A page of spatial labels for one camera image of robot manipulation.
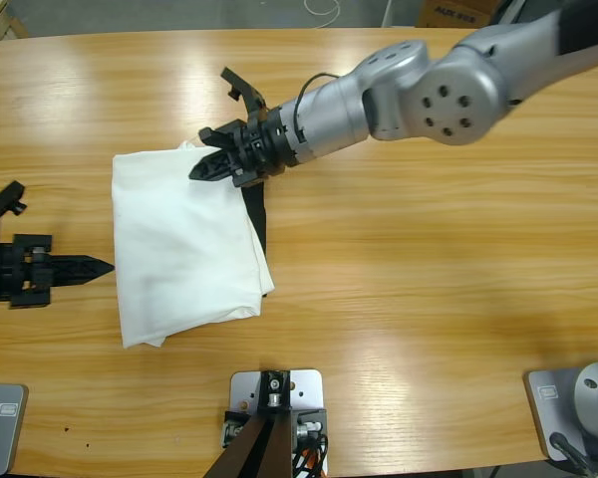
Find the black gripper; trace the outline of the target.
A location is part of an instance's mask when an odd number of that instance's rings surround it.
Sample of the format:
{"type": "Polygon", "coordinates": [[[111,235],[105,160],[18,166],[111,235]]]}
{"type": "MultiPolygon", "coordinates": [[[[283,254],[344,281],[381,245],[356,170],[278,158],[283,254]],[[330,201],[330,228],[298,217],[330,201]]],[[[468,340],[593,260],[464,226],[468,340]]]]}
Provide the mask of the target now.
{"type": "Polygon", "coordinates": [[[46,307],[51,288],[84,285],[115,269],[91,256],[50,255],[51,247],[51,235],[16,234],[0,243],[0,302],[10,309],[46,307]]]}
{"type": "Polygon", "coordinates": [[[249,187],[296,166],[298,159],[281,113],[281,107],[273,108],[254,127],[236,119],[218,129],[202,128],[200,141],[220,150],[204,156],[188,178],[206,182],[231,178],[235,187],[249,187]]]}

